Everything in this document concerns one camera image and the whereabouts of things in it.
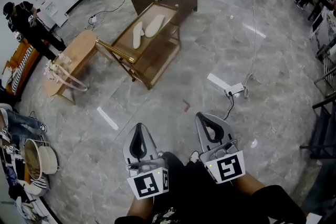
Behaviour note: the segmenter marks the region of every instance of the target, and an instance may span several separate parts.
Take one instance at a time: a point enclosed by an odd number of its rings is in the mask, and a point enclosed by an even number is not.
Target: black cap
[[[8,2],[5,4],[3,12],[7,20],[11,17],[13,13],[13,8],[14,8],[14,3]]]

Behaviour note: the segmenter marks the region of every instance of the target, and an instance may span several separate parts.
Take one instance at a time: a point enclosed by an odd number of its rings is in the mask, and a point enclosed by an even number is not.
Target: red object on floor
[[[184,109],[184,112],[187,112],[190,108],[190,104],[183,99],[183,102],[187,105],[186,108]]]

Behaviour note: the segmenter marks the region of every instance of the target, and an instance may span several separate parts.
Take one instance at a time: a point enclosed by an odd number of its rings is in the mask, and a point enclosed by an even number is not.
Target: orange couch
[[[17,68],[20,65],[20,63],[21,63],[23,57],[25,56],[25,53],[26,53],[26,51],[29,47],[30,47],[30,44],[28,43],[28,41],[26,39],[24,39],[19,44],[17,50],[14,52],[11,59],[9,61],[7,61],[6,65],[4,67],[4,70],[2,71],[2,74],[4,73],[6,67],[11,67],[13,70],[15,68]],[[32,67],[34,66],[34,63],[37,61],[39,55],[40,55],[40,53],[36,49],[33,49],[32,52],[30,53],[30,55],[29,55],[29,57],[26,61],[24,70],[22,72],[20,82],[17,86],[17,90],[16,90],[16,94],[15,94],[16,96],[20,96],[21,88],[22,88],[24,82],[26,81],[28,75],[30,74],[30,71],[32,70]],[[6,91],[8,93],[14,95],[13,91],[12,91],[12,84],[11,83],[7,85]]]

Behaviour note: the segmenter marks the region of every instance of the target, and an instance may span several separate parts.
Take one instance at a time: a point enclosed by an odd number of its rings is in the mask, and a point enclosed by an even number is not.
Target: person in black
[[[59,51],[65,50],[65,44],[54,37],[36,19],[37,9],[31,3],[23,1],[15,6],[14,3],[8,2],[4,6],[3,13],[8,20],[9,28],[12,30],[14,26],[40,54],[49,60],[54,60],[56,55],[48,49],[47,45],[42,42],[42,39],[51,43]],[[33,16],[33,22],[30,24],[28,19],[31,15]]]
[[[134,198],[127,216],[115,224],[306,223],[303,211],[280,186],[265,187],[248,173],[216,184],[199,161],[198,151],[186,166],[170,152],[162,158],[169,170],[169,192],[154,199]]]

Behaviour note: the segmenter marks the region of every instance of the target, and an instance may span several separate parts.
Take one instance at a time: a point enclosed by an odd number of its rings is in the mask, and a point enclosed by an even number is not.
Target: marble floor
[[[57,33],[68,44],[87,27],[90,15],[112,10],[122,1],[84,0]],[[207,76],[213,73],[230,85],[244,84],[254,46],[249,97],[235,96],[227,122],[244,151],[247,170],[292,194],[307,165],[299,145],[312,130],[311,106],[322,99],[313,84],[321,67],[308,39],[308,15],[293,0],[239,0],[235,5],[198,0],[198,11],[181,25],[182,49],[151,91],[132,82],[115,61],[97,54],[80,75],[90,88],[74,93],[75,106],[46,96],[42,59],[18,108],[26,115],[35,111],[48,126],[46,136],[62,170],[50,176],[45,198],[58,218],[64,224],[110,224],[127,213],[133,194],[122,147],[138,122],[148,127],[159,150],[171,151],[186,163],[193,150],[201,149],[195,114],[224,117],[231,107]],[[98,16],[103,22],[95,32],[112,42],[135,18],[131,1],[125,0],[117,11]],[[191,105],[187,112],[183,99]],[[116,122],[117,131],[97,112],[99,106]]]

